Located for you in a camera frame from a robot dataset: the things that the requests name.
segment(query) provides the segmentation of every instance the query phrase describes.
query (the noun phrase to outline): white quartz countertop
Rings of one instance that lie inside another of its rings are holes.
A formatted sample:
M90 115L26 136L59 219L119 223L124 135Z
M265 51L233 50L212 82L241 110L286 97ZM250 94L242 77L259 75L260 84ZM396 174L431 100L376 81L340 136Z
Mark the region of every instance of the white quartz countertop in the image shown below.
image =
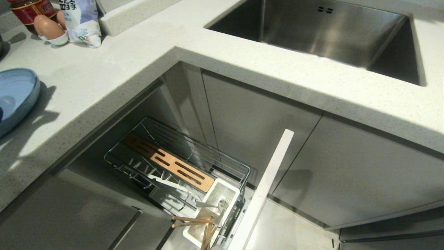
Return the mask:
M243 81L444 153L443 12L386 0L345 0L412 17L425 87L316 56L205 29L242 0L182 0L100 48L56 48L25 27L0 70L33 69L36 107L0 139L0 211L107 117L179 61Z

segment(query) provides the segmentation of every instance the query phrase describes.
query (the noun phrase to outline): food package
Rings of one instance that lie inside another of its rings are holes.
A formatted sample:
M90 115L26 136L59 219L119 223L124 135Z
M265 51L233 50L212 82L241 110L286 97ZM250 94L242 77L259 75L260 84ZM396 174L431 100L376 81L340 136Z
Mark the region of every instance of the food package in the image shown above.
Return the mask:
M100 47L102 42L95 0L59 0L69 39Z

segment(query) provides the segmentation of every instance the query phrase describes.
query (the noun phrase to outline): wooden chopsticks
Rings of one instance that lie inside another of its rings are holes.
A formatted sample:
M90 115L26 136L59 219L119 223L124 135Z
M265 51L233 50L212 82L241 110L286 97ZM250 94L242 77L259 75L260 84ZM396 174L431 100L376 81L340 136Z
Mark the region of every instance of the wooden chopsticks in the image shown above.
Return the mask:
M205 225L205 229L203 231L203 239L202 239L202 245L200 247L201 250L210 250L211 249L211 238L213 237L213 234L216 232L217 227L213 224L214 219L211 217L209 220L204 219L195 219L195 218L188 218L188 217L179 217L179 216L173 216L173 220L180 220L180 221L186 221L184 223L177 223L171 225L172 228L177 228L181 226L194 226L199 224L207 224Z

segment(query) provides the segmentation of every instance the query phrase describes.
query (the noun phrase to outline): blue plate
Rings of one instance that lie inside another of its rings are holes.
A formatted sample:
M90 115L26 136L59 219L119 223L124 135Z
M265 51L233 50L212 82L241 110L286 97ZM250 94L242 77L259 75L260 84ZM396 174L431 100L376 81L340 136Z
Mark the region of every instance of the blue plate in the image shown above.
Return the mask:
M37 74L25 68L0 72L0 137L32 109L40 93Z

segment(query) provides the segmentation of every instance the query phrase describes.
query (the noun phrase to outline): brown egg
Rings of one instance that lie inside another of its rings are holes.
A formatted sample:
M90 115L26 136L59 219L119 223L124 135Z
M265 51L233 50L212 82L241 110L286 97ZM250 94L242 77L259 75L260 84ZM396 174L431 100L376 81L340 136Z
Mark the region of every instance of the brown egg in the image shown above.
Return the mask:
M49 17L47 17L45 15L37 15L34 18L34 28L36 29L37 34L39 34L39 36L43 36L43 33L40 30L40 23L41 23L42 20L46 20L46 19L49 19Z
M59 10L57 12L57 21L62 26L64 30L66 30L65 18L63 17L63 11Z
M65 34L62 27L51 19L42 19L38 22L38 29L48 40L59 38Z

